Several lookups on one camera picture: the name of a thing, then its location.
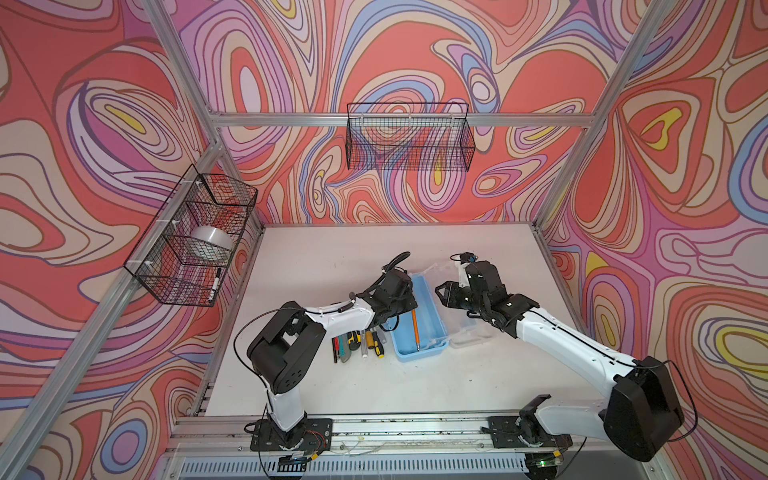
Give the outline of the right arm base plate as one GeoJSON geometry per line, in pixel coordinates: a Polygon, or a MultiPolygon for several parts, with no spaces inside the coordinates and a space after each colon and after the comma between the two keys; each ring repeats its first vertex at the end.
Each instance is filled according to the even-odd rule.
{"type": "Polygon", "coordinates": [[[567,450],[573,446],[570,435],[546,433],[536,419],[520,416],[491,416],[481,432],[491,437],[494,448],[554,448],[567,450]]]}

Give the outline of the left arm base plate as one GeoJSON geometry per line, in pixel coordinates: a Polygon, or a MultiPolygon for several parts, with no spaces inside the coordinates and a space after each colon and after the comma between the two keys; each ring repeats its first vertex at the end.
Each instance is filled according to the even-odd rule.
{"type": "Polygon", "coordinates": [[[251,435],[250,450],[254,452],[320,454],[332,445],[333,426],[331,418],[305,418],[289,431],[283,431],[266,418],[247,424],[244,431],[251,435]]]}

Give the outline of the blue plastic tool box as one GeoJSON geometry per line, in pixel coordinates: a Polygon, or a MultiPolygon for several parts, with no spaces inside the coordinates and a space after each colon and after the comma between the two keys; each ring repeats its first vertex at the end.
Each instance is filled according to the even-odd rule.
{"type": "Polygon", "coordinates": [[[435,294],[423,275],[412,277],[413,291],[418,303],[416,308],[421,350],[416,351],[413,339],[411,311],[393,317],[384,324],[389,334],[396,358],[401,363],[414,362],[440,355],[449,344],[447,329],[437,311],[435,294]]]}

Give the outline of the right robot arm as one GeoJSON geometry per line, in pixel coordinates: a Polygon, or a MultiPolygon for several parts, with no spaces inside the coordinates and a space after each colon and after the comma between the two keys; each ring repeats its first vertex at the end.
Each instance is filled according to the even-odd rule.
{"type": "Polygon", "coordinates": [[[454,254],[451,260],[457,280],[435,289],[444,307],[463,310],[548,353],[601,396],[592,402],[536,396],[519,411],[511,429],[521,442],[539,446],[556,436],[577,435],[607,440],[630,458],[648,462],[665,444],[681,439],[684,411],[671,362],[652,356],[638,360],[571,328],[530,297],[508,292],[497,268],[471,252],[454,254]]]}

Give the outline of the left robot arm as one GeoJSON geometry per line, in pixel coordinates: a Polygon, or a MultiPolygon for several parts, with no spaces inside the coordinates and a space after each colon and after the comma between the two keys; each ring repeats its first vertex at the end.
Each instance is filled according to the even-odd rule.
{"type": "Polygon", "coordinates": [[[307,308],[295,301],[283,304],[246,349],[250,368],[266,388],[266,419],[258,434],[274,435],[284,447],[300,444],[308,432],[308,415],[299,385],[323,341],[350,332],[367,332],[417,308],[413,281],[400,266],[404,251],[381,269],[369,287],[345,301],[307,308]]]}

